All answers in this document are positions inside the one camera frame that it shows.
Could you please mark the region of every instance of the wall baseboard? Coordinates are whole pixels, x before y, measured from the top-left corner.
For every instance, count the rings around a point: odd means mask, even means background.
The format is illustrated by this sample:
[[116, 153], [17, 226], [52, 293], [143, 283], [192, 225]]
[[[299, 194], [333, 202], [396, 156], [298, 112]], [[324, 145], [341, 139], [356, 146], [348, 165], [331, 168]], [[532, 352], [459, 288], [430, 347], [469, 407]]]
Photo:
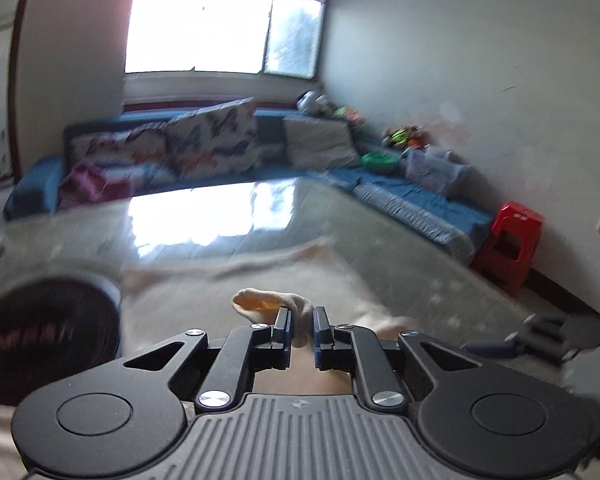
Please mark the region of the wall baseboard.
[[535, 269], [529, 271], [525, 286], [567, 314], [600, 316], [600, 313], [593, 307]]

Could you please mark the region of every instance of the red plastic stool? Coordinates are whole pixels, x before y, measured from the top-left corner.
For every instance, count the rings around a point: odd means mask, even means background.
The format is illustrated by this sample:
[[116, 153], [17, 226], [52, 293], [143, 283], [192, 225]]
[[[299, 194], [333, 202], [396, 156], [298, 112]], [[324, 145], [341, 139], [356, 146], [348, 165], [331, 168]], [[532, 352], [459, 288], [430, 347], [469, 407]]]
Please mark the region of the red plastic stool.
[[507, 202], [491, 226], [487, 241], [476, 254], [472, 269], [494, 277], [516, 298], [531, 268], [544, 217], [516, 202]]

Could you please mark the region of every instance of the sofa cushion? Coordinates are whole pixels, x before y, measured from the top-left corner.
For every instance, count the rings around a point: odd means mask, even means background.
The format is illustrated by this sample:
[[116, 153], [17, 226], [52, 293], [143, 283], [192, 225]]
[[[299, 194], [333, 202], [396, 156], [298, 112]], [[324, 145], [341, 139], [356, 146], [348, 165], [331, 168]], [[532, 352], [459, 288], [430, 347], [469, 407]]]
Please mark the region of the sofa cushion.
[[71, 140], [71, 164], [83, 159], [109, 166], [167, 163], [165, 123], [149, 123], [125, 132], [99, 132]]
[[109, 180], [129, 180], [134, 190], [143, 191], [162, 188], [178, 181], [167, 166], [146, 162], [131, 166], [111, 166], [103, 170]]
[[260, 164], [254, 101], [244, 99], [182, 115], [165, 131], [173, 167], [181, 178], [199, 180], [241, 173]]
[[286, 154], [294, 168], [324, 171], [360, 165], [347, 123], [297, 116], [285, 117], [284, 123]]

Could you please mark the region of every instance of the white wall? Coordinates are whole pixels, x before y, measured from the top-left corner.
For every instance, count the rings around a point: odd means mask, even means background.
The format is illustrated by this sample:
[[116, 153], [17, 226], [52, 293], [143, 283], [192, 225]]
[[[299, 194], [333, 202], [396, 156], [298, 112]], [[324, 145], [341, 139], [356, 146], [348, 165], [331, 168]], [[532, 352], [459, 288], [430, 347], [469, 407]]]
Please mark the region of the white wall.
[[120, 113], [132, 0], [27, 0], [16, 80], [23, 169], [67, 124]]
[[421, 123], [472, 198], [546, 217], [534, 267], [600, 311], [600, 0], [331, 0], [322, 79], [380, 130]]

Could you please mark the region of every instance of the window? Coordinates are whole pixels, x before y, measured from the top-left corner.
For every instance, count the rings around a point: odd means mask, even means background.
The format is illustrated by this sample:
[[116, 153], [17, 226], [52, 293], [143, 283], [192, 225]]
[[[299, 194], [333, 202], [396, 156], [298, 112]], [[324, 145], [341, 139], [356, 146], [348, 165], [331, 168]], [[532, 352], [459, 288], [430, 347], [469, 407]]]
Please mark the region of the window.
[[325, 2], [134, 0], [125, 70], [312, 78]]

